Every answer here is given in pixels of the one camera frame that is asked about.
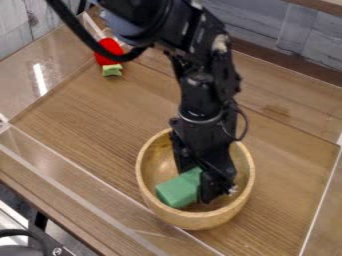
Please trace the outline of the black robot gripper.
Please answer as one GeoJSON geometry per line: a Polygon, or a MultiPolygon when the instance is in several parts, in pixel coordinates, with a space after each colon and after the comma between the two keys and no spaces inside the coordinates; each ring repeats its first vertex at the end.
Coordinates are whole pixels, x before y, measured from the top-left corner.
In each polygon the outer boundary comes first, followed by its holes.
{"type": "Polygon", "coordinates": [[[237,138],[235,114],[193,120],[179,115],[170,119],[170,138],[178,172],[202,169],[199,200],[210,204],[235,186],[237,168],[229,150],[237,138]]]}

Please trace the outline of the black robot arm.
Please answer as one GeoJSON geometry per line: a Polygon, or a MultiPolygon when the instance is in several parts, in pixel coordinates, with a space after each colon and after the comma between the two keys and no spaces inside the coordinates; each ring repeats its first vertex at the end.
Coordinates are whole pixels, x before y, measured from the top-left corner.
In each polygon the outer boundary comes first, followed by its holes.
{"type": "Polygon", "coordinates": [[[106,13],[115,36],[131,46],[113,53],[97,40],[62,0],[46,0],[90,49],[117,62],[137,59],[159,47],[170,59],[181,87],[178,116],[170,139],[179,176],[157,186],[159,200],[179,208],[209,204],[235,187],[230,146],[246,136],[235,95],[242,78],[235,70],[226,25],[199,0],[91,0],[106,13]]]}

